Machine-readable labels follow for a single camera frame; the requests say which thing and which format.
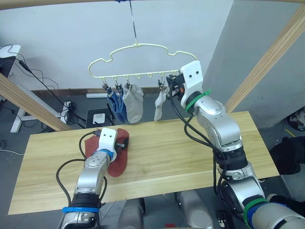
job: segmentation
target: wooden table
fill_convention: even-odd
[[[258,178],[277,176],[277,169],[248,112],[230,114],[239,124],[248,160]],[[192,124],[205,131],[196,120]],[[117,178],[107,176],[105,202],[132,199],[213,185],[212,151],[183,132],[179,119],[118,125],[130,134],[128,165]],[[9,214],[61,209],[67,199],[55,173],[65,161],[81,158],[78,141],[92,129],[31,135],[18,175]],[[68,164],[60,173],[73,195],[82,162]]]

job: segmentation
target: white wall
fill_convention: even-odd
[[[132,1],[138,41],[165,45],[170,52],[192,52],[205,74],[230,11],[232,0]],[[60,88],[98,88],[87,72],[97,58],[134,43],[129,2],[91,2],[0,11],[0,46],[21,45],[31,68],[55,80]],[[93,67],[96,74],[141,73],[178,69],[192,59],[168,57],[156,48],[122,51],[111,64]],[[13,69],[29,89],[44,89],[35,79]],[[157,86],[157,77],[131,79]]]

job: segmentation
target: green cable tie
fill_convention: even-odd
[[[255,199],[255,200],[252,200],[250,201],[249,203],[246,204],[245,208],[244,208],[244,222],[246,223],[246,225],[248,226],[248,228],[251,229],[249,223],[248,223],[248,210],[253,207],[254,205],[256,204],[259,204],[259,203],[264,203],[264,202],[268,202],[266,199],[264,198],[258,198],[258,199]]]
[[[209,95],[209,94],[211,93],[211,91],[212,91],[212,90],[209,89],[209,90],[207,90],[206,92],[204,92],[203,94],[200,94],[200,95],[196,96],[196,97],[186,106],[185,111],[188,112],[189,109],[191,108],[191,106],[193,106],[193,105],[197,102],[198,99],[202,98],[202,97],[205,96],[205,95]]]

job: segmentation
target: gray sock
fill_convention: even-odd
[[[140,86],[133,84],[131,90],[124,87],[123,101],[129,123],[137,123],[143,115],[143,96]]]
[[[160,92],[158,98],[156,99],[156,102],[154,102],[154,104],[156,105],[156,111],[154,112],[154,121],[158,121],[162,117],[162,104],[166,100],[167,92],[168,88],[166,88],[165,91]]]

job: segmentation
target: red sock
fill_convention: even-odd
[[[129,138],[129,133],[124,129],[117,129],[117,142],[123,144],[126,138]],[[99,137],[92,136],[89,139],[85,140],[85,155],[86,157],[92,156],[92,154],[99,147]],[[121,149],[118,147],[116,159],[110,163],[108,167],[108,174],[112,177],[120,176],[127,167],[127,152],[128,147]]]

